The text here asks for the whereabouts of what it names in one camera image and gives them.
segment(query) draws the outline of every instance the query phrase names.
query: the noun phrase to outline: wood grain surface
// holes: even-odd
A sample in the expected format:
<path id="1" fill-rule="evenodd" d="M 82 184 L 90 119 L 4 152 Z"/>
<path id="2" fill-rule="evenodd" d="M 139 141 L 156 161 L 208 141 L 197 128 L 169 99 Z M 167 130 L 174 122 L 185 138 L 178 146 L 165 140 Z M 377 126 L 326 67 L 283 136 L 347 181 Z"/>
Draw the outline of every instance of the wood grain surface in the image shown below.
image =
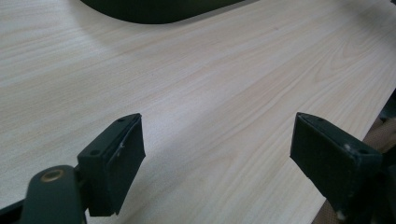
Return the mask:
<path id="1" fill-rule="evenodd" d="M 90 223 L 310 223 L 324 199 L 289 158 L 297 111 L 359 139 L 396 87 L 386 0 L 245 1 L 165 25 L 78 0 L 0 3 L 0 207 L 113 120 L 143 115 L 120 215 Z"/>

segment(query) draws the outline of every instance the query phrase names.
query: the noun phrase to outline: black object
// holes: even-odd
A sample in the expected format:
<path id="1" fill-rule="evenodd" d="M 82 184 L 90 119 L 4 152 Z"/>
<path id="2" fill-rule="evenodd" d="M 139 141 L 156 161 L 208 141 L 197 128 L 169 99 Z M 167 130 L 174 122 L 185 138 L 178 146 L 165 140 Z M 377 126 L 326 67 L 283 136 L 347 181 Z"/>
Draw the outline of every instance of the black object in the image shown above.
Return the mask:
<path id="1" fill-rule="evenodd" d="M 107 16 L 137 23 L 185 20 L 243 0 L 81 0 Z"/>
<path id="2" fill-rule="evenodd" d="M 395 223 L 396 168 L 388 155 L 325 119 L 296 115 L 290 156 L 345 223 Z"/>
<path id="3" fill-rule="evenodd" d="M 0 223 L 86 223 L 118 214 L 145 158 L 140 114 L 114 121 L 78 155 L 78 166 L 35 175 L 26 199 L 0 210 Z"/>

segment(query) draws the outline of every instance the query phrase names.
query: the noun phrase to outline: wooden table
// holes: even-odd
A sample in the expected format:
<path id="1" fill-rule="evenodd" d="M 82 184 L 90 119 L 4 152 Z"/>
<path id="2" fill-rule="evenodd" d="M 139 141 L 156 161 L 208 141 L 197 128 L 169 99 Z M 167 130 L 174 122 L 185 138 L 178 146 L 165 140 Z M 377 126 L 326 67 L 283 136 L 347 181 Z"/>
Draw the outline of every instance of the wooden table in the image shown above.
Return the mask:
<path id="1" fill-rule="evenodd" d="M 289 158 L 297 111 L 359 139 L 396 87 L 386 0 L 246 1 L 143 25 L 78 0 L 0 4 L 0 206 L 139 112 L 147 157 L 118 217 L 310 223 L 324 198 Z"/>

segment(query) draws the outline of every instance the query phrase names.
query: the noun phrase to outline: metal screw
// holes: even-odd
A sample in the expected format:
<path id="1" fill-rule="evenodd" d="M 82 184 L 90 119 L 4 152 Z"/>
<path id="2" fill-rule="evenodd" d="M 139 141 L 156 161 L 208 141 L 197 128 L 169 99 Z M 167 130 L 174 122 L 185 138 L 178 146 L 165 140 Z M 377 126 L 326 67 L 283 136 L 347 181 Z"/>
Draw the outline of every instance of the metal screw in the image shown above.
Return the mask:
<path id="1" fill-rule="evenodd" d="M 61 176 L 63 175 L 64 175 L 64 170 L 60 170 L 60 169 L 51 170 L 46 172 L 43 176 L 41 176 L 41 181 L 48 183 L 61 178 Z"/>

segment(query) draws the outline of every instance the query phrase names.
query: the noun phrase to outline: black plastic bracket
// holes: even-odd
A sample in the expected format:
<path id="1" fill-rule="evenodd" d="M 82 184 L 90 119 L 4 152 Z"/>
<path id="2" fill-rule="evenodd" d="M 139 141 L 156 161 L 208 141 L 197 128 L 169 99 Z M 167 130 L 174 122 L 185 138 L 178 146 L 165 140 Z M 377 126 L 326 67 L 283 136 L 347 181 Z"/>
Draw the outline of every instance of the black plastic bracket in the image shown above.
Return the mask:
<path id="1" fill-rule="evenodd" d="M 24 201 L 0 210 L 2 224 L 81 224 L 118 214 L 145 158 L 141 115 L 117 119 L 78 155 L 78 166 L 35 175 Z"/>
<path id="2" fill-rule="evenodd" d="M 340 220 L 394 223 L 396 171 L 373 148 L 325 119 L 297 113 L 290 156 Z"/>

